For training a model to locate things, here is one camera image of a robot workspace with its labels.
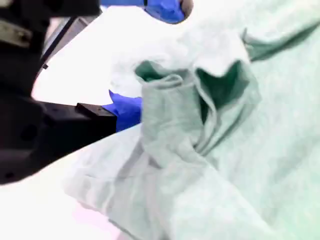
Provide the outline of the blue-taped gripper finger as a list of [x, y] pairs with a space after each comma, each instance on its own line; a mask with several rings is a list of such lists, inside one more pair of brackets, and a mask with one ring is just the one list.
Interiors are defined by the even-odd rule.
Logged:
[[109, 91], [111, 103], [66, 105], [42, 102], [44, 115], [38, 129], [37, 168], [141, 121], [142, 98]]
[[101, 0], [100, 4], [104, 7], [138, 7], [151, 17], [172, 25], [186, 20], [194, 7], [193, 0]]

